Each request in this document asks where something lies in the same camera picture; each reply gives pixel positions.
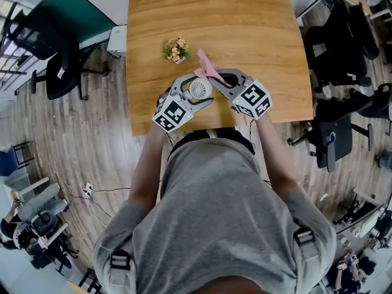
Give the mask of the black mesh office chair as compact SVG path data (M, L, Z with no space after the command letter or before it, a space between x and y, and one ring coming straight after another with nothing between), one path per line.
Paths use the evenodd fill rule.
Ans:
M335 3L326 23L310 27L304 36L307 63L317 77L318 92L328 85L372 85L363 43L351 27L355 9L363 10L360 4L347 7L343 2Z
M49 7L39 7L27 15L19 11L7 27L7 36L37 59L48 60L45 75L38 76L36 70L31 74L32 94L36 93L37 84L44 81L50 100L78 88L80 99L86 101L88 96L82 93L82 73L106 76L110 72L108 65L102 70L84 68L91 53L99 46L94 44L81 50L76 33L69 25L56 21Z
M349 25L352 34L362 46L365 57L370 60L376 59L380 50L364 14L362 4L349 7Z

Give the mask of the white work desk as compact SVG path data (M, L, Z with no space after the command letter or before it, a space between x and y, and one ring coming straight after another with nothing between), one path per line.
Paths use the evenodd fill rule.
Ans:
M348 251L358 252L365 246L371 230L392 202L392 192L384 202L356 188L352 192L352 202L347 206L340 204L344 213L333 221L337 236L335 262Z

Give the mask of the small white handheld fan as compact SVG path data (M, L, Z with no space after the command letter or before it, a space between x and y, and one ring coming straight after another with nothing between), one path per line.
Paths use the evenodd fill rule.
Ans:
M187 89L183 91L182 96L189 100L203 100L210 98L212 92L212 84L207 79L197 77L187 85Z

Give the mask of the white ventilated box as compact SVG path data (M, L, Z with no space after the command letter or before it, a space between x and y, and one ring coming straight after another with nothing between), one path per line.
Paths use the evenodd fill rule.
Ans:
M122 26L115 26L110 31L107 51L116 59L126 55L126 35L126 24Z

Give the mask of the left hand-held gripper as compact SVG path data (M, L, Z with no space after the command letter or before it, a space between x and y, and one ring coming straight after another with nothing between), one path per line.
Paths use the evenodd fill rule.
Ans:
M165 132L172 132L180 128L190 121L196 112L212 104L214 99L211 97L192 102L182 96L183 86L196 78L196 74L188 73L175 79L171 84L168 96L156 107L153 122Z

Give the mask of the person's left hand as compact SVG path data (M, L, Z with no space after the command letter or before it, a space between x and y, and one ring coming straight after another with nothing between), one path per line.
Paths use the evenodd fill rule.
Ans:
M164 101L164 99L168 96L170 90L171 90L171 87L168 87L168 88L165 90L165 92L162 93L162 94L158 97L156 107L158 107L158 106Z

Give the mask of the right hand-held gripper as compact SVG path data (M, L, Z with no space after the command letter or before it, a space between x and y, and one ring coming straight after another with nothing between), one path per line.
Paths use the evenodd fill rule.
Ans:
M226 98L232 99L230 103L238 113L258 120L273 106L270 93L258 80L244 79L244 73L238 69L218 69L217 72L224 80L208 77L209 82ZM235 97L236 86L239 91Z

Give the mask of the pink cloth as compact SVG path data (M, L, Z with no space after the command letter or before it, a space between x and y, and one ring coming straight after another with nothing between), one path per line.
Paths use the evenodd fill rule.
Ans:
M207 79L208 77L213 77L224 82L224 79L216 70L216 65L208 59L206 53L201 48L198 49L197 55L200 67L194 70L194 74L199 78Z

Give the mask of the person's right forearm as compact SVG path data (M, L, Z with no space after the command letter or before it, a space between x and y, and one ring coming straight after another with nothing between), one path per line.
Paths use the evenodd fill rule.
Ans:
M271 187L285 199L298 187L292 158L267 113L256 120L256 126Z

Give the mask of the black chair with curved headrest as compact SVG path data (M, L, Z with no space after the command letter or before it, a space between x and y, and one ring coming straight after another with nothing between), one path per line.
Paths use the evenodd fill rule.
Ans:
M350 97L365 104L365 108L357 111L361 116L392 121L392 83L380 85L372 96L351 89Z

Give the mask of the yellow round table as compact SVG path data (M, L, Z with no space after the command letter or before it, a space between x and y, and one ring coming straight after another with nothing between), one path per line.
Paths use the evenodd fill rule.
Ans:
M75 294L91 294L71 281L66 281L66 284L74 291Z

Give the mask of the green partition panel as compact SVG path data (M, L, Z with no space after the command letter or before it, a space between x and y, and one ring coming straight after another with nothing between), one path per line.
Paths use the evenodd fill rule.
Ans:
M42 0L29 13L14 17L9 37L31 53L36 48L58 51L70 41L80 43L116 26L88 0Z

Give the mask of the person's black shorts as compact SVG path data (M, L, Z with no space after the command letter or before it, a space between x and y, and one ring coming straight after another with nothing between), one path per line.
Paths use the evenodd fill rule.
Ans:
M214 130L217 134L217 138L226 138L229 140L236 141L243 146L245 146L253 155L255 155L254 147L250 140L246 139L239 131L237 131L234 127L224 127ZM184 138L182 138L179 142L175 144L175 146L170 151L169 156L173 154L179 147L185 145L186 143L197 141L205 138L210 138L209 133L206 130L196 130L189 134L187 134Z

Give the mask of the black metal stool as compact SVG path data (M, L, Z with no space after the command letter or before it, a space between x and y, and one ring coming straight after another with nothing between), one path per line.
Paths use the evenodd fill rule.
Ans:
M35 159L29 147L30 141L24 141L12 146L16 162L18 164L18 169L27 167Z
M89 294L103 294L103 288L98 281L96 272L92 268L87 269L78 286Z

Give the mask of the person's left forearm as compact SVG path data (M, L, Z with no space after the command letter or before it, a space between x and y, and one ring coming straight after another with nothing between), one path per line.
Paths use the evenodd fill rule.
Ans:
M165 138L165 132L153 123L131 182L129 201L148 211L154 208L157 200Z

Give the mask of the person's grey t-shirt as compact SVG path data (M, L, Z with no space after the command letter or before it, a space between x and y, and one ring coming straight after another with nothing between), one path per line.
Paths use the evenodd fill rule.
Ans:
M189 294L218 277L262 275L308 294L332 265L330 222L299 186L281 199L240 143L186 143L160 183L152 210L124 202L96 243L94 269L110 294Z

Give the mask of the blue bin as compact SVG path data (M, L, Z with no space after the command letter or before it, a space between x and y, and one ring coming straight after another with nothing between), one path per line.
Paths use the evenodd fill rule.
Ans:
M18 168L19 163L13 148L8 151L0 151L0 176L8 177Z

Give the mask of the potted flowers in white pot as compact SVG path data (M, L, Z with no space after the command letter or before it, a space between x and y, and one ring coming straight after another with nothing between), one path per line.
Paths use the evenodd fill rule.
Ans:
M177 37L166 42L164 48L165 59L179 64L189 58L189 56L189 45L184 39Z

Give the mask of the black metal railing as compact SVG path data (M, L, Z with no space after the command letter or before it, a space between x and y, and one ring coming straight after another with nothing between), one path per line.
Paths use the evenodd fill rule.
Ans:
M30 7L11 0L0 0L0 91L6 91L7 82L26 75L22 65L31 57L30 52L18 47L9 38L9 33L18 24L14 23L17 15L27 15Z

